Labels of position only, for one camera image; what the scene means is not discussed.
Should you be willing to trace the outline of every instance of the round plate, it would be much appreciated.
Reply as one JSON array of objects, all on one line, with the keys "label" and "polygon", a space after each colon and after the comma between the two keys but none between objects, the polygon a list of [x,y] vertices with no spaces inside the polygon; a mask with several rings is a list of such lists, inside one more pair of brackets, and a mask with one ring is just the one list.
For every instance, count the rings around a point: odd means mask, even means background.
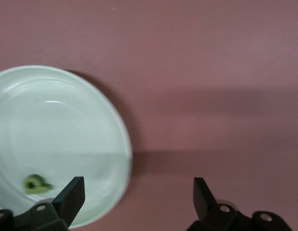
[{"label": "round plate", "polygon": [[[70,228],[91,223],[122,197],[131,160],[121,117],[90,83],[48,66],[0,72],[0,208],[19,215],[84,176],[86,200]],[[26,194],[32,174],[52,190]]]}]

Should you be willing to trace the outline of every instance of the green toy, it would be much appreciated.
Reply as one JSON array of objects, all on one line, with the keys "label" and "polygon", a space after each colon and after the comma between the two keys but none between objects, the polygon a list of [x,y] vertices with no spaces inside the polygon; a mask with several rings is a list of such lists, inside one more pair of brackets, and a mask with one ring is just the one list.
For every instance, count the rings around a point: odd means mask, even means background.
[{"label": "green toy", "polygon": [[39,194],[51,190],[52,185],[46,184],[41,176],[33,174],[24,180],[24,188],[26,194]]}]

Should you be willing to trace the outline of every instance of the hole in green object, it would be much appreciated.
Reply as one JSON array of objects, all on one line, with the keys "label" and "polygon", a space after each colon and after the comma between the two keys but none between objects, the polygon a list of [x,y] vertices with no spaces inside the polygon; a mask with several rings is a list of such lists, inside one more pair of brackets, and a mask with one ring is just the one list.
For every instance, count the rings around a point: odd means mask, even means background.
[{"label": "hole in green object", "polygon": [[27,184],[27,188],[29,188],[29,189],[34,189],[35,187],[36,187],[36,185],[33,182],[29,182]]}]

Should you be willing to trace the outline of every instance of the plate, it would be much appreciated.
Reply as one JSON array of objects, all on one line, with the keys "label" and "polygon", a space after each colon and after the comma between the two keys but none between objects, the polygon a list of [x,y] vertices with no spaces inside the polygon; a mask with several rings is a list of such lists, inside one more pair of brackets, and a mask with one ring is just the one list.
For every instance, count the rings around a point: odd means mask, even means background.
[{"label": "plate", "polygon": [[[0,72],[0,208],[19,215],[84,176],[86,200],[70,228],[89,224],[121,199],[131,164],[126,127],[93,85],[49,66]],[[52,189],[26,194],[32,174]]]}]

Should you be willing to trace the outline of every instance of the pink surface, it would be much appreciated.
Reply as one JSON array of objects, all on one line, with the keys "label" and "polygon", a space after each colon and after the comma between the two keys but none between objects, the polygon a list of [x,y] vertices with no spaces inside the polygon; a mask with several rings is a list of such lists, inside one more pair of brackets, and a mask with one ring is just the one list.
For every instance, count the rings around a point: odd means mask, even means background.
[{"label": "pink surface", "polygon": [[0,1],[0,71],[28,64],[90,80],[129,129],[125,197],[78,230],[184,230],[194,176],[298,230],[298,0]]}]

